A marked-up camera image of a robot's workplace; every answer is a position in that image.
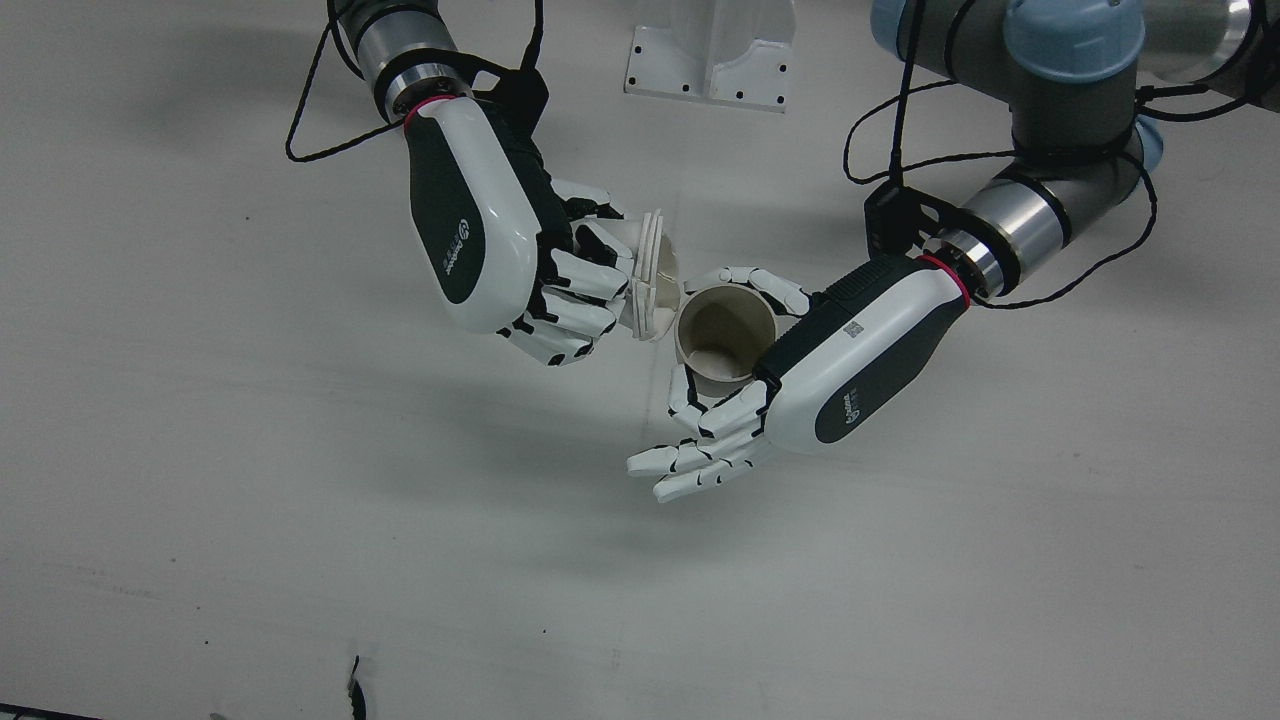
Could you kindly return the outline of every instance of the white mount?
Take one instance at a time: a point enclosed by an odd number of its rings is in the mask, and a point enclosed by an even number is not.
[[[625,92],[782,113],[792,0],[644,0]]]

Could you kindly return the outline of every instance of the white robotic hand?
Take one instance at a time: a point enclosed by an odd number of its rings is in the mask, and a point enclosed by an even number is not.
[[[765,277],[758,273],[750,274]],[[762,292],[786,287],[751,284]],[[776,311],[787,309],[771,295]],[[669,413],[699,437],[634,455],[627,473],[659,478],[653,492],[667,502],[749,473],[777,450],[818,452],[915,379],[968,306],[968,290],[941,260],[877,258],[813,295],[804,316],[756,363],[756,380],[714,406],[677,366]]]
[[[568,365],[618,324],[636,260],[594,222],[625,218],[609,193],[559,179],[552,188],[571,218],[573,252],[556,247],[541,254],[529,306],[498,334],[544,365]]]
[[[750,287],[780,316],[799,318],[809,311],[809,295],[799,284],[759,268],[721,268],[686,282],[685,291],[692,295],[721,283]],[[632,455],[627,474],[658,478],[653,493],[658,502],[668,502],[751,471],[776,451],[764,434],[772,398],[768,384],[754,380],[708,406],[709,400],[698,392],[694,372],[677,364],[667,409],[695,437]]]
[[[552,181],[503,108],[434,97],[404,120],[413,222],[445,307],[545,365],[586,356],[618,322],[632,252],[595,219],[608,193]]]

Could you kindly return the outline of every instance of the black cable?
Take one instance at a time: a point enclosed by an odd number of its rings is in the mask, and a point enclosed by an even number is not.
[[[351,55],[347,54],[347,44],[342,41],[342,33],[338,32],[338,18],[347,14],[347,10],[356,4],[356,0],[349,0],[342,12],[338,12],[337,3],[334,0],[325,0],[325,3],[329,6],[329,27],[330,32],[333,32],[333,46],[338,50],[338,55],[342,58],[342,61],[347,64],[347,68],[356,73],[356,77],[360,79],[365,79],[365,73],[360,72],[360,67],[356,65],[355,60],[351,59]]]
[[[1009,302],[1005,305],[992,305],[986,300],[983,300],[982,297],[974,295],[973,301],[975,305],[979,305],[988,310],[1024,310],[1027,307],[1034,307],[1037,305],[1044,305],[1046,302],[1053,302],[1055,300],[1061,300],[1066,293],[1071,292],[1073,290],[1079,287],[1080,283],[1087,281],[1089,275],[1098,272],[1105,265],[1115,263],[1116,260],[1124,258],[1125,255],[1129,255],[1134,250],[1138,250],[1147,242],[1147,240],[1151,237],[1152,231],[1156,229],[1156,217],[1158,214],[1160,199],[1156,197],[1156,184],[1152,182],[1151,173],[1147,172],[1147,168],[1142,167],[1140,160],[1138,160],[1133,155],[1129,155],[1128,152],[1120,152],[1116,155],[1116,158],[1137,168],[1138,176],[1142,178],[1142,184],[1147,188],[1147,199],[1151,201],[1151,217],[1147,218],[1147,227],[1143,228],[1142,234],[1138,237],[1138,240],[1134,241],[1133,245],[1130,245],[1129,247],[1125,247],[1124,250],[1120,250],[1117,252],[1112,252],[1111,255],[1107,255],[1102,260],[1098,260],[1092,266],[1089,266],[1089,269],[1085,270],[1080,277],[1069,282],[1061,290],[1059,290],[1052,295],[1046,295],[1044,297],[1038,297],[1036,300],[1027,300],[1023,302]]]
[[[1148,118],[1170,123],[1198,123],[1201,120],[1220,118],[1228,113],[1239,110],[1245,105],[1261,102],[1262,97],[1275,88],[1277,83],[1280,83],[1280,19],[1267,23],[1266,0],[1252,0],[1251,8],[1254,18],[1262,18],[1256,26],[1262,33],[1262,40],[1258,41],[1258,47],[1253,51],[1254,55],[1249,60],[1244,77],[1244,91],[1240,97],[1207,110],[1198,110],[1194,113],[1171,113],[1167,110],[1147,108],[1146,104],[1156,97],[1187,94],[1179,92],[1181,88],[1196,88],[1203,86],[1190,85],[1175,86],[1172,88],[1144,87],[1139,90],[1138,113],[1147,115]]]
[[[922,85],[920,87],[913,87],[913,88],[908,90],[906,94],[908,95],[915,95],[916,92],[924,92],[927,90],[936,90],[938,87],[946,87],[948,85],[956,85],[956,81],[954,81],[954,79],[942,79],[942,81],[937,81],[937,82],[931,82],[929,85]],[[869,176],[869,177],[865,177],[865,178],[860,178],[860,177],[855,176],[852,168],[850,168],[850,165],[849,165],[849,154],[852,151],[854,133],[858,132],[858,128],[861,127],[861,124],[865,123],[867,120],[869,120],[873,117],[878,115],[883,110],[887,110],[888,108],[891,108],[895,102],[900,101],[901,97],[902,97],[901,94],[899,94],[899,95],[895,95],[893,97],[890,97],[888,100],[881,102],[879,105],[877,105],[876,108],[873,108],[870,111],[868,111],[867,114],[864,114],[861,118],[858,118],[858,122],[854,123],[854,127],[849,128],[849,135],[845,137],[845,177],[849,178],[854,184],[870,184],[870,183],[873,183],[876,181],[884,179],[886,177],[888,177],[888,170],[882,170],[879,173],[876,173],[874,176]],[[906,172],[906,170],[908,170],[908,168],[902,168],[902,172]]]
[[[347,9],[349,9],[351,5],[355,4],[355,1],[356,0],[351,0],[349,3],[347,3],[346,8],[343,8],[342,12],[346,13]],[[320,59],[324,56],[325,41],[329,40],[329,33],[335,33],[337,35],[337,27],[338,27],[337,22],[334,19],[330,19],[325,24],[324,32],[320,33],[320,42],[316,44],[316,51],[311,56],[311,67],[307,68],[307,77],[306,77],[306,81],[303,81],[303,83],[302,83],[302,95],[298,97],[298,106],[294,109],[294,111],[293,111],[293,120],[289,123],[289,133],[284,138],[284,156],[288,158],[289,160],[293,160],[294,163],[312,163],[315,160],[324,160],[325,158],[330,158],[333,155],[337,155],[338,152],[342,152],[343,150],[349,150],[349,149],[360,145],[361,142],[365,142],[366,140],[371,140],[374,137],[378,137],[379,135],[383,135],[384,132],[392,131],[392,129],[394,129],[394,128],[397,128],[397,127],[399,127],[399,126],[402,126],[404,123],[404,119],[401,118],[401,119],[398,119],[398,120],[396,120],[393,123],[388,123],[388,124],[385,124],[385,126],[383,126],[383,127],[380,127],[378,129],[366,132],[365,135],[362,135],[360,137],[355,137],[352,140],[348,140],[347,142],[343,142],[342,145],[335,145],[333,147],[326,149],[326,150],[321,150],[319,152],[312,152],[310,155],[301,155],[300,156],[300,155],[297,155],[297,154],[293,152],[293,138],[298,135],[298,126],[302,124],[302,114],[306,111],[306,108],[307,108],[307,97],[311,96],[311,86],[315,83],[316,70],[320,67]]]
[[[947,77],[951,79],[956,79],[956,68],[951,58],[955,51],[956,36],[960,35],[960,26],[964,24],[965,17],[977,3],[978,0],[965,0],[964,5],[956,10],[955,17],[951,18],[951,27],[947,28],[947,40],[942,44],[942,67],[946,68]]]
[[[538,55],[543,50],[543,0],[534,0],[534,33],[525,47],[525,56],[520,60],[520,69],[531,70],[538,64]]]
[[[897,91],[897,113],[893,118],[893,147],[888,155],[888,177],[902,184],[902,131],[906,127],[906,100],[911,96],[911,74],[915,72],[915,56],[920,50],[920,26],[924,24],[925,0],[918,0],[911,15],[911,31],[906,40],[906,58],[902,60],[902,83]]]

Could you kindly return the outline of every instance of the black label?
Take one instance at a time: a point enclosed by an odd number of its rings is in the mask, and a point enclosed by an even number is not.
[[[914,380],[961,313],[964,300],[959,297],[936,307],[884,354],[841,386],[818,411],[814,421],[818,441],[829,445],[854,432],[872,413]]]
[[[484,219],[435,118],[413,118],[408,152],[413,224],[444,297],[457,305],[480,281]]]

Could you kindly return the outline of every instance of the robot finger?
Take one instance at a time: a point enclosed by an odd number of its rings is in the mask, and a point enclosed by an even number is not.
[[[667,396],[667,414],[680,423],[686,430],[701,436],[698,428],[699,420],[707,413],[707,405],[698,396],[698,386],[694,384],[694,372],[684,363],[671,370],[671,395]]]
[[[700,470],[681,473],[658,480],[653,486],[653,496],[658,498],[658,502],[671,502],[677,497],[719,487],[750,471],[751,468],[746,465],[730,465],[724,460],[717,460]]]
[[[723,438],[742,430],[758,434],[764,427],[762,416],[768,404],[768,386],[755,380],[704,413],[698,421],[698,433],[707,438]]]
[[[751,270],[755,270],[755,268],[724,266],[709,273],[703,273],[696,278],[685,281],[685,295],[692,295],[700,290],[707,290],[708,287],[724,283],[748,284],[748,279],[751,277]]]
[[[759,292],[778,315],[800,316],[809,311],[809,295],[796,283],[760,268],[724,266],[685,281],[685,295],[712,286],[733,283]]]
[[[550,251],[550,263],[554,277],[543,282],[584,297],[613,300],[626,291],[631,279],[616,268],[596,265],[558,249]]]
[[[748,275],[746,282],[772,301],[771,305],[774,305],[773,311],[778,315],[799,318],[809,311],[809,293],[786,278],[756,268]]]
[[[543,288],[543,310],[545,315],[539,320],[586,337],[600,337],[618,323],[611,307],[591,305],[548,287]]]
[[[521,318],[509,328],[498,331],[512,345],[544,365],[568,365],[590,355],[595,343],[544,320]]]
[[[585,213],[581,217],[598,215],[602,218],[621,219],[627,211],[613,201],[613,196],[599,187],[576,183],[561,178],[552,178],[552,191],[558,195],[566,205],[581,206]]]
[[[582,220],[573,229],[579,255],[596,265],[613,268],[627,277],[635,270],[635,254],[609,231],[591,220]]]
[[[680,445],[659,445],[627,457],[627,474],[632,478],[653,478],[690,473],[717,462],[717,459],[698,446],[692,438]]]

